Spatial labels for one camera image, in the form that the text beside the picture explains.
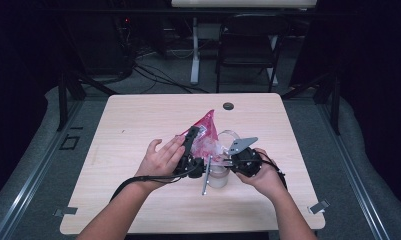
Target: person's right hand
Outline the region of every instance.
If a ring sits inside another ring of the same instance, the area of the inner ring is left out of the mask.
[[[265,150],[260,148],[255,148],[255,150],[259,153],[262,160],[269,161],[269,159],[266,157],[267,154]],[[258,192],[262,193],[271,200],[282,191],[287,191],[282,184],[277,171],[269,164],[262,164],[262,168],[260,169],[260,171],[255,176],[252,176],[250,178],[238,172],[236,173],[236,175],[241,179],[243,183],[252,185],[256,188]]]

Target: dark background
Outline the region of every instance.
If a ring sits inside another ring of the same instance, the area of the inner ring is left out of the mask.
[[[113,18],[58,25],[55,18],[31,13],[45,4],[57,3],[0,2],[0,190],[39,127],[44,94],[63,69],[119,75],[130,64],[131,52],[120,47]],[[359,6],[327,0],[319,1],[317,11],[357,11],[359,17],[310,22],[291,83],[303,84],[342,64],[341,93],[355,111],[366,153],[401,200],[401,1]]]

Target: chair leg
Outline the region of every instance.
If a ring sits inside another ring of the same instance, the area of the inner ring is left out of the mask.
[[[221,81],[221,67],[216,65],[216,93],[219,93],[219,83]]]
[[[269,80],[268,93],[272,92],[272,86],[274,85],[274,78],[276,71],[277,71],[276,66],[274,66],[274,68],[272,69],[271,79]]]

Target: black device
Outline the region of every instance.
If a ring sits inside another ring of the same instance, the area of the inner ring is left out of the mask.
[[[203,187],[203,192],[205,189],[205,186],[207,184],[207,177],[209,175],[209,168],[205,168],[204,164],[204,159],[203,158],[194,158],[191,155],[191,147],[193,145],[194,139],[197,137],[199,133],[199,128],[196,126],[192,126],[187,134],[185,135],[185,141],[183,143],[183,146],[185,147],[185,151],[183,156],[181,157],[181,160],[178,162],[178,165],[176,166],[175,170],[173,171],[172,176],[139,176],[139,177],[133,177],[129,178],[126,181],[124,181],[118,189],[116,189],[115,193],[112,196],[112,199],[115,198],[122,189],[133,182],[136,181],[158,181],[160,182],[161,180],[164,179],[174,179],[174,178],[184,178],[184,177],[189,177],[189,178],[200,178],[203,173],[206,173],[206,180],[205,180],[205,185]],[[287,184],[285,182],[285,174],[272,162],[271,159],[268,158],[269,161],[264,161],[262,160],[262,157],[260,156],[260,153],[257,152],[254,149],[251,149],[248,147],[252,143],[254,143],[257,140],[257,138],[246,138],[246,139],[236,139],[232,146],[230,147],[230,150],[228,152],[228,155],[230,159],[225,159],[224,161],[228,162],[227,168],[231,169],[231,171],[239,172],[247,177],[253,177],[255,176],[261,169],[262,163],[269,164],[278,173],[278,176],[280,177],[282,183],[284,184],[285,188],[287,188]]]

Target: person's left hand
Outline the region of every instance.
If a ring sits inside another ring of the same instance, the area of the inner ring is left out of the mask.
[[[177,136],[163,146],[159,151],[156,151],[157,145],[162,143],[161,139],[153,140],[147,148],[146,155],[138,168],[135,177],[138,176],[171,176],[172,172],[178,165],[179,160],[184,154],[185,148],[184,136]],[[142,186],[149,192],[164,186],[164,183],[146,181],[140,182]]]

